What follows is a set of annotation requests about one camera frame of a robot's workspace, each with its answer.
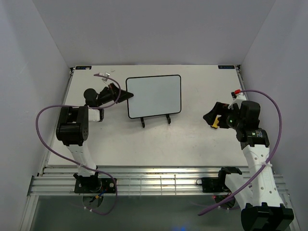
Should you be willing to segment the yellow bone-shaped eraser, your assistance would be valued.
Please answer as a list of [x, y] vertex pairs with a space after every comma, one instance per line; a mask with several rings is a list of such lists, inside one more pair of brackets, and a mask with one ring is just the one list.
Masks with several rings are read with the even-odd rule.
[[211, 128], [218, 129], [219, 128], [219, 125], [218, 125], [219, 124], [219, 120], [220, 120], [220, 116], [217, 115], [214, 123], [211, 125]]

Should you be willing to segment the small black-framed whiteboard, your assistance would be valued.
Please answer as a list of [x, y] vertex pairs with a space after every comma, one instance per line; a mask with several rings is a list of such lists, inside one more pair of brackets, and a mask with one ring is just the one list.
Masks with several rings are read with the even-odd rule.
[[133, 94], [127, 102], [130, 119], [181, 112], [180, 75], [129, 77], [126, 89]]

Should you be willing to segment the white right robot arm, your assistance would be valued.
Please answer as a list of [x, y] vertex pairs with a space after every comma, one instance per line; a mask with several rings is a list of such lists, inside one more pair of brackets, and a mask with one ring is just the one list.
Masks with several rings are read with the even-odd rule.
[[293, 210], [286, 208], [278, 193], [270, 162], [269, 139], [259, 127], [260, 105], [242, 101], [232, 105], [217, 102], [203, 119], [209, 125], [232, 128], [248, 163], [252, 187], [244, 185], [242, 173], [235, 167], [223, 167], [217, 184], [231, 191], [241, 209], [245, 231], [284, 231], [294, 219]]

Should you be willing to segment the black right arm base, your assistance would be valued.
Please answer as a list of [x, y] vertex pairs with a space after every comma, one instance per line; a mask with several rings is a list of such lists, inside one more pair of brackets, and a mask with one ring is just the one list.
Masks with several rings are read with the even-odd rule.
[[203, 193], [227, 193], [230, 190], [219, 180], [218, 177], [203, 177], [196, 180], [196, 185], [202, 187]]

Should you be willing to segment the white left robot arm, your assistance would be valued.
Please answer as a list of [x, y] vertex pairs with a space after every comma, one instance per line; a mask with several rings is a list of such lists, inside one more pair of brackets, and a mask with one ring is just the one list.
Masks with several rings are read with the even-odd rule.
[[101, 192], [103, 182], [96, 172], [86, 140], [89, 136], [89, 123], [102, 122], [104, 119], [103, 104], [111, 101], [121, 103], [134, 96], [133, 93], [119, 89], [111, 83], [97, 93], [89, 88], [84, 91], [85, 105], [79, 107], [64, 106], [60, 110], [56, 128], [56, 138], [70, 151], [73, 160], [80, 163], [78, 173], [74, 174], [77, 181], [75, 193], [85, 190], [86, 193]]

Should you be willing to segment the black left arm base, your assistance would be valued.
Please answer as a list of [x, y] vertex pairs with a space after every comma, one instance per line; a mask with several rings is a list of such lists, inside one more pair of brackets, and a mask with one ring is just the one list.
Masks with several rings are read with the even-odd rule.
[[74, 193], [115, 193], [115, 183], [111, 178], [100, 178], [98, 173], [89, 177], [80, 176], [77, 173], [73, 175], [75, 178]]

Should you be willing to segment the blue label top right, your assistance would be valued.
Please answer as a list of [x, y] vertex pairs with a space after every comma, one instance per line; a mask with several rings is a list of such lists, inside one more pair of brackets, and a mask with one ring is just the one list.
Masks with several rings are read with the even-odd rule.
[[235, 69], [233, 65], [218, 65], [218, 69]]

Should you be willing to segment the blue label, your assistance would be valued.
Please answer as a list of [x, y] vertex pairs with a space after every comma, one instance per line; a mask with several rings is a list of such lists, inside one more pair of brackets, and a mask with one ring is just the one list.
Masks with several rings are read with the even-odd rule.
[[218, 69], [235, 69], [233, 65], [218, 65]]
[[92, 66], [76, 66], [76, 70], [91, 70]]

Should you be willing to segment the blue label top left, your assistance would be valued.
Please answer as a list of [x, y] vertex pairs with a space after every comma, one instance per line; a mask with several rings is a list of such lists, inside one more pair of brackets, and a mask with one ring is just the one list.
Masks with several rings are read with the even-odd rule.
[[91, 70], [92, 66], [76, 66], [76, 70]]

